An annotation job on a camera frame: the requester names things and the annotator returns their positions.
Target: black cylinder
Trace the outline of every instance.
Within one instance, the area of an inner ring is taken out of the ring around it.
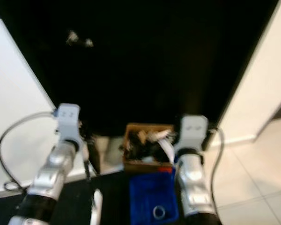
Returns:
[[[197,213],[185,218],[186,225],[222,225],[220,219],[211,213]]]
[[[49,222],[57,201],[41,195],[26,195],[16,216]]]
[[[201,159],[201,165],[204,165],[204,158],[201,154],[198,153],[197,150],[195,149],[192,149],[192,148],[183,148],[183,149],[179,149],[176,154],[175,154],[175,157],[177,159],[179,159],[181,156],[183,155],[189,155],[189,154],[194,154],[194,155],[198,155],[200,156],[200,159]]]

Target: blue bin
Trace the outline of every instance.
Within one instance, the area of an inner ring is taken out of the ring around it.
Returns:
[[[156,172],[135,176],[130,179],[130,224],[160,225],[178,219],[178,207],[174,190],[174,174]],[[163,218],[156,219],[153,214],[157,206],[157,215],[164,209]]]

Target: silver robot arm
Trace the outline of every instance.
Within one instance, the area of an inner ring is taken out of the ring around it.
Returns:
[[[88,159],[86,144],[79,135],[79,111],[77,105],[59,106],[57,116],[59,142],[38,171],[9,225],[49,224],[65,179],[73,168],[76,153],[80,151],[83,159]]]
[[[181,202],[187,224],[220,225],[210,192],[206,187],[201,145],[208,120],[204,116],[184,116],[180,137],[174,145],[177,157],[176,178],[181,188]]]

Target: cardboard box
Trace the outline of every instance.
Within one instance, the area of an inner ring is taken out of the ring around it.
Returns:
[[[126,132],[124,136],[123,147],[126,150],[128,148],[128,134],[131,131],[163,131],[170,129],[174,130],[173,125],[167,124],[144,124],[144,123],[129,123],[126,127]],[[141,160],[126,160],[125,155],[123,155],[124,169],[127,172],[133,173],[152,173],[152,172],[172,172],[173,165],[171,163],[144,163]]]

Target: wire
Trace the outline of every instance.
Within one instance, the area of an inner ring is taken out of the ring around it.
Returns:
[[[17,121],[16,123],[14,123],[13,125],[11,125],[9,128],[7,128],[4,133],[1,135],[0,137],[0,164],[4,170],[4,172],[8,175],[8,177],[10,178],[9,181],[5,182],[3,184],[3,188],[6,190],[6,191],[12,191],[12,192],[19,192],[21,191],[23,194],[26,193],[26,190],[28,187],[22,187],[20,182],[14,177],[14,175],[8,170],[7,166],[5,165],[5,163],[3,162],[3,159],[2,159],[2,154],[1,154],[1,144],[2,144],[2,141],[4,139],[4,137],[11,131],[13,130],[15,127],[27,122],[27,121],[30,121],[30,120],[33,120],[33,119],[37,119],[37,118],[41,118],[41,117],[51,117],[53,115],[52,112],[38,112],[38,113],[35,113],[35,114],[32,114],[32,115],[29,115],[29,116],[26,116],[24,117],[23,119]],[[8,186],[10,185],[14,185],[16,186],[16,188],[10,188]]]
[[[219,217],[219,213],[218,213],[218,210],[217,210],[217,206],[216,206],[216,202],[215,202],[215,198],[214,198],[214,177],[215,177],[215,172],[218,168],[218,165],[221,161],[221,158],[222,158],[222,155],[223,155],[223,152],[224,152],[224,147],[225,147],[225,136],[224,136],[224,132],[222,129],[216,127],[214,128],[215,131],[217,131],[217,133],[219,134],[220,136],[220,140],[221,140],[221,146],[220,146],[220,151],[219,151],[219,154],[217,155],[217,158],[216,158],[216,161],[214,163],[214,167],[212,169],[212,172],[211,172],[211,178],[210,178],[210,192],[211,192],[211,198],[212,198],[212,202],[214,204],[214,210],[215,210],[215,213],[217,214],[217,216]]]

